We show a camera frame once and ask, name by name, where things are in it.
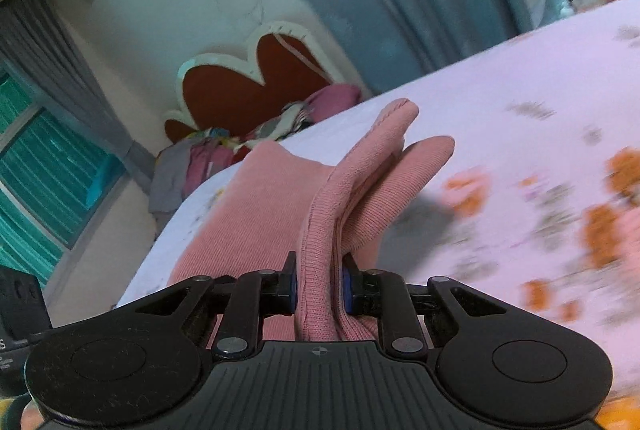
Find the magenta pillow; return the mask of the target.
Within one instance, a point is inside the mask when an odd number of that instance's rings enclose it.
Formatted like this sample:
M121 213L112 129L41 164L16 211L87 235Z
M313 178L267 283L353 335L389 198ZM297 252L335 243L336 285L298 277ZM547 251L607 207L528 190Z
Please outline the magenta pillow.
M318 124L346 109L351 109L360 99L361 90L358 86L333 84L311 94L305 103L311 121Z

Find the pile of clothes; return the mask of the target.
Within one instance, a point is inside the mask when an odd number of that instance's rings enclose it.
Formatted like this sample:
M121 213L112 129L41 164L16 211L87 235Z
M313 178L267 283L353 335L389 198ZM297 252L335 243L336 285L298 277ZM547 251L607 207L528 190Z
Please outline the pile of clothes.
M182 202L216 173L239 163L262 141L281 141L314 124L305 102L285 106L279 116L246 135L231 137L227 130L209 128L188 135L158 154L149 195L152 215L174 213Z

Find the green side window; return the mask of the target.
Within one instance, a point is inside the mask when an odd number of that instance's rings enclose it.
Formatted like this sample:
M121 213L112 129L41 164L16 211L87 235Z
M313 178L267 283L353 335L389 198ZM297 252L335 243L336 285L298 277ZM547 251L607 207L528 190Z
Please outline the green side window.
M46 285L125 173L1 72L1 263Z

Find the red heart-shaped headboard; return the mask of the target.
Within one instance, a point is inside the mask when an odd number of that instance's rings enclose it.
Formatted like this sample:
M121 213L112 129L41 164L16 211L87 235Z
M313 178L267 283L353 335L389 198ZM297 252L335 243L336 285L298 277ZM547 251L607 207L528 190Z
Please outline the red heart-shaped headboard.
M345 77L307 28L286 21L257 27L244 58L201 53L177 73L178 107L165 114L165 135L177 142L209 127L246 135Z

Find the grey side curtain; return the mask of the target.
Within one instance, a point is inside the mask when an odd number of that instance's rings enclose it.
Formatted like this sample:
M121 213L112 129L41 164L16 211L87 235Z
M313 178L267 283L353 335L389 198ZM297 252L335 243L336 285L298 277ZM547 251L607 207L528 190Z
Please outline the grey side curtain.
M51 0L1 1L1 65L57 119L115 155L149 193L154 156L118 118Z

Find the pink knit sweater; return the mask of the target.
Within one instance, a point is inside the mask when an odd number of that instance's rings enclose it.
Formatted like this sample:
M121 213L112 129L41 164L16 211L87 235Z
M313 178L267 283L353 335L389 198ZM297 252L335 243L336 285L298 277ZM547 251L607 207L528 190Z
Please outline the pink knit sweater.
M407 99L393 101L334 166L295 156L277 142L259 143L183 251L169 284L279 270L294 253L295 313L269 317L265 339L373 339L375 321L344 308L342 259L350 254L360 269L375 268L384 231L454 153L448 135L405 143L418 113Z

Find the pink floral bed sheet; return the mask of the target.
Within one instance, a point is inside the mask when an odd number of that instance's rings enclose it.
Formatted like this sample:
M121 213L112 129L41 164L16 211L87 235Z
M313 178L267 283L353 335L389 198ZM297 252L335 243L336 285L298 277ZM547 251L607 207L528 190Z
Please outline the pink floral bed sheet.
M411 145L454 139L384 231L375 268L446 275L600 344L614 384L598 421L639 424L639 1L616 0L505 42L277 142L334 166L395 100ZM125 302L171 285L240 164L178 209Z

